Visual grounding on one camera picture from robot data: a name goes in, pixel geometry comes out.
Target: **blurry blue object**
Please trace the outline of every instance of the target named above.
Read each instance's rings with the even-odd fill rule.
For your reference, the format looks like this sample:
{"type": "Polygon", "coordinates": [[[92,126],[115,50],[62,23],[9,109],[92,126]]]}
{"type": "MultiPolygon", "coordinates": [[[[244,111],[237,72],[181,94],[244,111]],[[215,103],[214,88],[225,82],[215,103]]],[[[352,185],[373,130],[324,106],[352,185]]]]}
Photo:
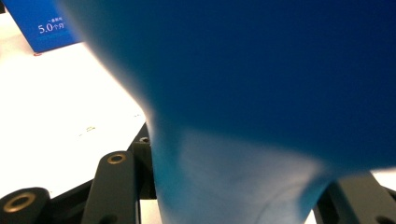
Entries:
{"type": "Polygon", "coordinates": [[[143,107],[164,224],[302,223],[396,165],[396,2],[61,0],[143,107]]]}
{"type": "Polygon", "coordinates": [[[53,0],[2,0],[34,52],[78,42],[53,0]]]}

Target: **brass ring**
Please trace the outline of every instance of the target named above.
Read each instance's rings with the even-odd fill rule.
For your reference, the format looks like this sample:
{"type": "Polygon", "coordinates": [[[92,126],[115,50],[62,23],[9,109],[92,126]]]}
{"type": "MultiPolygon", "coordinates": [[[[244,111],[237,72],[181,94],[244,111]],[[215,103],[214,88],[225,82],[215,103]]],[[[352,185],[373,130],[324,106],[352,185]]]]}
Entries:
{"type": "Polygon", "coordinates": [[[9,200],[6,205],[4,205],[3,210],[7,213],[18,212],[23,208],[29,206],[34,201],[35,194],[33,194],[32,192],[24,192],[9,200]],[[24,201],[21,203],[16,203],[16,201],[20,199],[24,199],[24,201]]]}
{"type": "Polygon", "coordinates": [[[107,162],[110,164],[118,164],[122,163],[126,160],[126,156],[121,153],[114,154],[107,159],[107,162]]]}

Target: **blue card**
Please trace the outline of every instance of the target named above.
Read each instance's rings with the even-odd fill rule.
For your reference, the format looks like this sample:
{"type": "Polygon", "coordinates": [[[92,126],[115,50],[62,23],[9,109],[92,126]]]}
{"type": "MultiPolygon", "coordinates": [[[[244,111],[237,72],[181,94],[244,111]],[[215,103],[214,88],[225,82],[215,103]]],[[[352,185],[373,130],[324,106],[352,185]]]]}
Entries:
{"type": "Polygon", "coordinates": [[[53,0],[3,0],[34,52],[78,42],[53,0]]]}

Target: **white surface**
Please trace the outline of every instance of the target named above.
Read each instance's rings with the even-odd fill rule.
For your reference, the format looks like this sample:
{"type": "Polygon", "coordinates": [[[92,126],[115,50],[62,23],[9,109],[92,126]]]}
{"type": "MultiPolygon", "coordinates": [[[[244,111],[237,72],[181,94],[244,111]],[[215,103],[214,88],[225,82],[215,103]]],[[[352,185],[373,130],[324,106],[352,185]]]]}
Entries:
{"type": "MultiPolygon", "coordinates": [[[[55,197],[94,177],[99,160],[126,150],[141,108],[83,43],[34,56],[0,14],[0,198],[30,187],[55,197]]],[[[161,223],[156,201],[143,223],[161,223]]]]}

